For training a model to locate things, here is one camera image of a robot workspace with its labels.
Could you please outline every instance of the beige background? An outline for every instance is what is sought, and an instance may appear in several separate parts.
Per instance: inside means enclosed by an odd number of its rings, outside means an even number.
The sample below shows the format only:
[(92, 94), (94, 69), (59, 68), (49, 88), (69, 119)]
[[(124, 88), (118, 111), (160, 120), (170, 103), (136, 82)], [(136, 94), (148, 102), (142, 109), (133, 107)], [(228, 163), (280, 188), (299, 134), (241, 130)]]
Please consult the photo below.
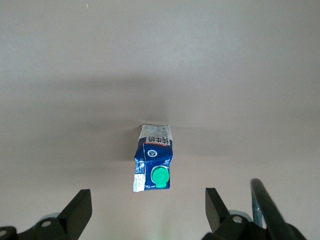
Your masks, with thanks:
[[(0, 226), (84, 188), (81, 240), (199, 240), (205, 188), (251, 214), (260, 178), (319, 239), (320, 1), (0, 1)], [(170, 124), (171, 189), (132, 192), (142, 124)]]

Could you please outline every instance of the green screw cap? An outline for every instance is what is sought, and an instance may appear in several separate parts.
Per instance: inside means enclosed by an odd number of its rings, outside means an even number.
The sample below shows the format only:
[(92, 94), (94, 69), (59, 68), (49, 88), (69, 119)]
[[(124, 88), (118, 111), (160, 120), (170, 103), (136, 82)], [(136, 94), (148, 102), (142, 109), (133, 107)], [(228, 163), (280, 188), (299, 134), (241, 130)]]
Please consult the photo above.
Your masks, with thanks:
[(163, 166), (155, 167), (151, 172), (151, 180), (155, 183), (155, 187), (158, 189), (163, 189), (167, 186), (170, 174), (168, 169)]

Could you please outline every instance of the metal rod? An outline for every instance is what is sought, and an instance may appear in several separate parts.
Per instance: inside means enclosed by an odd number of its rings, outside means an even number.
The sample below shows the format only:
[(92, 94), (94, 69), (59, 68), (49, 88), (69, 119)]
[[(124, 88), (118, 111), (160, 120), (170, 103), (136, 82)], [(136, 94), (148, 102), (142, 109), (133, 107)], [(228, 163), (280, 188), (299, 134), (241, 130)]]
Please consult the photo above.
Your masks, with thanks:
[(257, 178), (251, 180), (251, 193), (253, 218), (255, 218), (256, 213), (256, 221), (259, 222), (261, 218), (259, 211), (262, 212), (271, 239), (298, 240), (292, 229), (281, 216), (263, 183)]
[(251, 191), (251, 196), (252, 196), (252, 215), (253, 215), (253, 221), (256, 225), (258, 225), (260, 228), (263, 227), (262, 223), (262, 211), (260, 209), (260, 206), (258, 204), (256, 195), (253, 191)]

